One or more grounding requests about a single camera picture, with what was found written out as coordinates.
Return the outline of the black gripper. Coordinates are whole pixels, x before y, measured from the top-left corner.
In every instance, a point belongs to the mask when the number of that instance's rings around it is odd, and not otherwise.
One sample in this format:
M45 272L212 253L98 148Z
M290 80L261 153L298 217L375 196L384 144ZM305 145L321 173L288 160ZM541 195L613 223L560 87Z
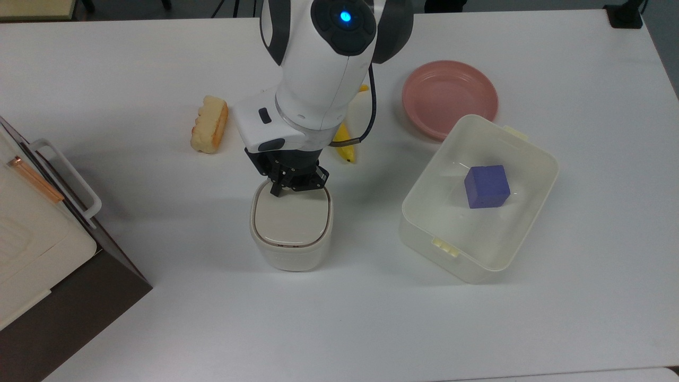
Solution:
M278 150L251 153L247 157L257 171L271 181L270 194L280 197L284 188L294 192L322 189L329 172L319 166L321 150Z

